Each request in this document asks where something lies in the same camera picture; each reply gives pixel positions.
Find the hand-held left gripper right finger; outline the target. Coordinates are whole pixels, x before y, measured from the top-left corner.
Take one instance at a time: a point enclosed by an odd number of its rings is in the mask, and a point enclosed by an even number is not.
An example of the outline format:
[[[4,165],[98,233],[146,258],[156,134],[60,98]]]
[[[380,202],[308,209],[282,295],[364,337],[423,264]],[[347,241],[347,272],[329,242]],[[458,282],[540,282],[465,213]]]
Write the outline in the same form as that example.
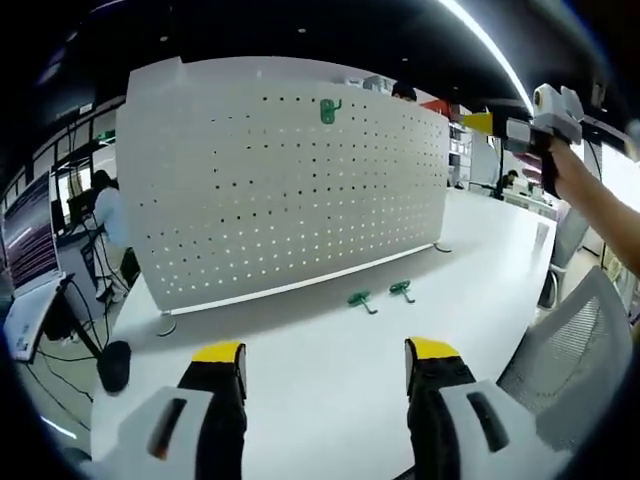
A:
[[[407,424],[416,479],[554,479],[565,453],[534,416],[492,381],[478,381],[457,350],[405,340]]]

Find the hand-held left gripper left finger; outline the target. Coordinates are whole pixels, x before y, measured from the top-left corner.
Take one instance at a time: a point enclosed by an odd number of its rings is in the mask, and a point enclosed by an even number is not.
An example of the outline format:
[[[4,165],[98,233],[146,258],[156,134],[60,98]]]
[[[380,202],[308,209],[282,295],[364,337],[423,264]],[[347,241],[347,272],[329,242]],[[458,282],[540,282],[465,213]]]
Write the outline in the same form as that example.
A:
[[[246,396],[246,345],[201,348],[176,387],[159,389],[123,420],[91,477],[240,479]]]

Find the person's right hand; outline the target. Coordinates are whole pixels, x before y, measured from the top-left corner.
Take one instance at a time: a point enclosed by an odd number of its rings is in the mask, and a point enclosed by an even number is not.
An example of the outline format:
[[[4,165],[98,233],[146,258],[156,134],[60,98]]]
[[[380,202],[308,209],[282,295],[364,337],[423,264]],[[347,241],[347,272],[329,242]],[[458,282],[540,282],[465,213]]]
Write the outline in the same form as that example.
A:
[[[557,193],[561,199],[577,207],[588,197],[590,187],[596,178],[564,141],[553,138],[549,153],[557,169],[554,181]]]

